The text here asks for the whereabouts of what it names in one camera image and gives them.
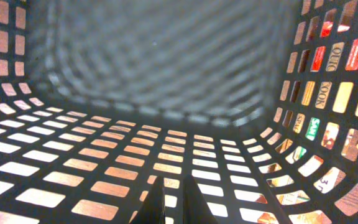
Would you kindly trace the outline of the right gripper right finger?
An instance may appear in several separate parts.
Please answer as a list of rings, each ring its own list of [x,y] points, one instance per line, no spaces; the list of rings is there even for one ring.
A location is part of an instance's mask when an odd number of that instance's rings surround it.
[[[183,180],[183,224],[218,224],[192,175]]]

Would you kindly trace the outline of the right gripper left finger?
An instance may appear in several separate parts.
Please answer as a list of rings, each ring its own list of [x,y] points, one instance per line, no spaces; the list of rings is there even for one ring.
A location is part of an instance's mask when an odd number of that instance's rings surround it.
[[[163,177],[158,176],[130,224],[165,224],[165,191]]]

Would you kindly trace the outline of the grey plastic basket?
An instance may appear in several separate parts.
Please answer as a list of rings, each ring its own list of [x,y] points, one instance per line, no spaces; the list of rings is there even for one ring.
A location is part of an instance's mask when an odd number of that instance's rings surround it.
[[[130,223],[192,175],[218,223],[280,223],[260,135],[305,1],[0,1],[0,223]]]

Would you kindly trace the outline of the spaghetti pasta package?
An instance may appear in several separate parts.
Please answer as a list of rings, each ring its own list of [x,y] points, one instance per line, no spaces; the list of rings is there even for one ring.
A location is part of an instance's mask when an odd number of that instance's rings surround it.
[[[358,223],[358,0],[303,3],[260,139],[280,223]]]

